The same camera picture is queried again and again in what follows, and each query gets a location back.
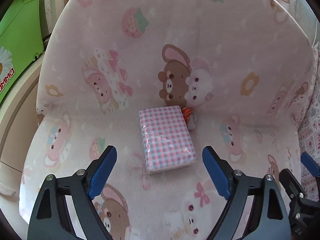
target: baby bouncer seat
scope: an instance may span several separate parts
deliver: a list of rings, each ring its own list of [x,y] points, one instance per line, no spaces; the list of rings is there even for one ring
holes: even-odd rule
[[[301,178],[297,128],[315,85],[318,50],[291,0],[70,0],[41,69],[20,214],[30,221],[48,174],[86,168],[108,145],[117,161],[94,206],[114,240],[206,239],[225,200],[201,161],[211,145],[233,169]],[[198,161],[148,174],[139,110],[188,107]],[[85,239],[72,200],[77,236]],[[244,230],[250,203],[239,224]]]

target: white cable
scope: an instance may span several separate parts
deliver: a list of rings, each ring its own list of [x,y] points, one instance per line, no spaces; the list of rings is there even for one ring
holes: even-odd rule
[[[313,46],[315,45],[315,42],[316,42],[317,27],[318,27],[318,20],[316,20],[316,34],[315,34],[315,39],[313,40],[312,48],[313,48]]]

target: daisy print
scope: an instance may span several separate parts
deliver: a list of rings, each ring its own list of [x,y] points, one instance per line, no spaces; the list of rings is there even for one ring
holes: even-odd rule
[[[10,51],[4,49],[3,46],[0,47],[0,92],[15,73],[11,55]]]

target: plastic wrapper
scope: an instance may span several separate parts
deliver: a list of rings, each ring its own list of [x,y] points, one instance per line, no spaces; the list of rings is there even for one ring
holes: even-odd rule
[[[148,172],[175,169],[197,160],[179,106],[141,109],[139,117]]]
[[[182,108],[181,111],[188,129],[194,130],[196,128],[196,118],[197,118],[196,113],[187,107]]]

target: pink bow print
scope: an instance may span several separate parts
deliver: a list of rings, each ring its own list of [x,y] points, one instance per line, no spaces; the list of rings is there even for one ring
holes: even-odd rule
[[[108,60],[109,61],[109,65],[112,68],[112,70],[114,72],[117,71],[116,67],[117,67],[117,63],[118,63],[118,59],[119,59],[119,54],[118,52],[114,51],[114,50],[109,50],[109,54],[111,59]]]
[[[126,93],[128,94],[129,97],[132,96],[132,88],[129,86],[126,86],[125,84],[123,84],[122,82],[119,82],[119,86],[120,86],[120,90],[122,93]]]
[[[203,207],[203,202],[209,204],[210,198],[206,193],[204,193],[204,188],[202,187],[201,183],[198,182],[196,187],[198,192],[195,192],[195,198],[200,198],[200,207]]]

